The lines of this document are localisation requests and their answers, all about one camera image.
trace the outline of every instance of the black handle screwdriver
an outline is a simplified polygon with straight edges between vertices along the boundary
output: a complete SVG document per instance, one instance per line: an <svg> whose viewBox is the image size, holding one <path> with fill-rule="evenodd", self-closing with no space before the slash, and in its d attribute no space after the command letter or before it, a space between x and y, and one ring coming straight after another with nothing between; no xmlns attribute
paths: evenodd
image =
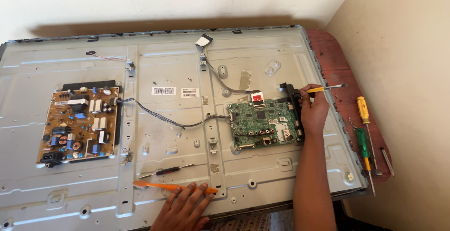
<svg viewBox="0 0 450 231"><path fill-rule="evenodd" d="M164 169L164 170L157 171L157 172L155 172L153 174L150 174L150 175L141 176L139 179L144 179L144 178L147 178L147 177L153 176L153 175L160 176L160 175L172 173L174 171L180 170L181 168L186 168L186 167L190 167L190 166L195 166L195 164L184 165L183 167L167 168L167 169Z"/></svg>

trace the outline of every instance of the wooden table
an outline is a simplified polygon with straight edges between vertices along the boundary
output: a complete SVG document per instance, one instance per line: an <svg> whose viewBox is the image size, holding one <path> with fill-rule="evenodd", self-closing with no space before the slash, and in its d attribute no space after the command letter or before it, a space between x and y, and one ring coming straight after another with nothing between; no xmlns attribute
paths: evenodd
<svg viewBox="0 0 450 231"><path fill-rule="evenodd" d="M338 41L331 34L323 30L307 29L307 33L311 41L310 45L312 46L312 49L314 50L319 63L322 66L322 74L323 77L327 79L328 85L348 84L348 87L346 88L333 89L331 92L335 95L336 103L334 106L336 107L336 110L341 113L347 132L350 136L350 146L353 151L358 153L358 157L365 170L364 160L360 156L360 149L356 139L356 131L353 130L353 126L358 128L366 128L366 126L362 123L358 106L356 104L357 97L363 96L363 94L361 93L358 83L353 76L352 70L345 59L344 52L342 51ZM388 180L391 176L380 148L384 147L391 164L392 159L389 154L389 149L384 142L383 136L381 136L380 130L378 129L377 123L370 113L370 108L368 109L368 112L370 119L370 124L368 127L370 130L370 135L372 136L372 142L374 143L375 158L377 160L378 169L383 172L382 176L376 176L375 173L372 173L374 184L378 185ZM375 165L371 165L371 167L372 170L375 169Z"/></svg>

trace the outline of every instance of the green circuit board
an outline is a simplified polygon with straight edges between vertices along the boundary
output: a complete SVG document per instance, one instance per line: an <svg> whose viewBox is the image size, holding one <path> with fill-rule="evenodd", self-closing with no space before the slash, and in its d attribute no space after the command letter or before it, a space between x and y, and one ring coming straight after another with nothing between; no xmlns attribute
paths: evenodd
<svg viewBox="0 0 450 231"><path fill-rule="evenodd" d="M292 105L281 100L265 100L265 107L252 103L229 104L235 150L275 146L301 141L301 131Z"/></svg>

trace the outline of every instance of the red wire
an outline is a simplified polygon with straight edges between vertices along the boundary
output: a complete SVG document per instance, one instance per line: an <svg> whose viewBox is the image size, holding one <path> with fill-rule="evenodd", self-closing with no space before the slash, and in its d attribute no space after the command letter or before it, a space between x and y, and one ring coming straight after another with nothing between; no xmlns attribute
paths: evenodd
<svg viewBox="0 0 450 231"><path fill-rule="evenodd" d="M124 60L124 61L127 61L126 59L122 59L122 58L115 58L115 57L113 57L113 58L106 58L106 57L103 57L103 56L94 55L93 53L87 53L87 54L93 55L93 56L95 56L95 57L100 57L100 58L103 58L103 59L109 59L109 60Z"/></svg>

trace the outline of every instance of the orange toothbrush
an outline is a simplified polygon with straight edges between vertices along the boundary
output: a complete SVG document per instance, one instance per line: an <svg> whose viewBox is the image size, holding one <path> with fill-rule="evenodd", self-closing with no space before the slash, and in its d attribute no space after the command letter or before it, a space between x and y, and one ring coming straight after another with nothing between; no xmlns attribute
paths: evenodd
<svg viewBox="0 0 450 231"><path fill-rule="evenodd" d="M163 184L151 184L148 182L145 182L143 180L138 180L138 181L134 181L133 185L137 188L145 188L147 186L154 186L154 187L159 187L159 188L164 188L167 190L175 190L178 187L181 187L181 190L184 190L186 188L186 186L179 186L179 185L163 185ZM197 190L199 187L196 187L192 190L192 192L194 192L195 190ZM204 193L216 193L218 192L217 189L214 188L206 188Z"/></svg>

